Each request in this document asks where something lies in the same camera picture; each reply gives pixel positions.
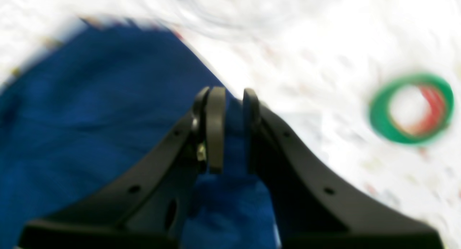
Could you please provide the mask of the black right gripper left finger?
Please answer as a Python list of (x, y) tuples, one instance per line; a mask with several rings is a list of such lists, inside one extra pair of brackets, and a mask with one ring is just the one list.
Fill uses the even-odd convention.
[(221, 174), (226, 90), (202, 89), (148, 154), (99, 191), (30, 221), (21, 249), (179, 249), (194, 184)]

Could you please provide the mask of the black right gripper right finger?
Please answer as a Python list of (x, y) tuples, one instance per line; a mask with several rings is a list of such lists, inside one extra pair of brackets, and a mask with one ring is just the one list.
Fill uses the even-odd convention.
[(370, 198), (322, 163), (247, 88), (247, 167), (268, 188), (283, 249), (442, 249), (438, 232)]

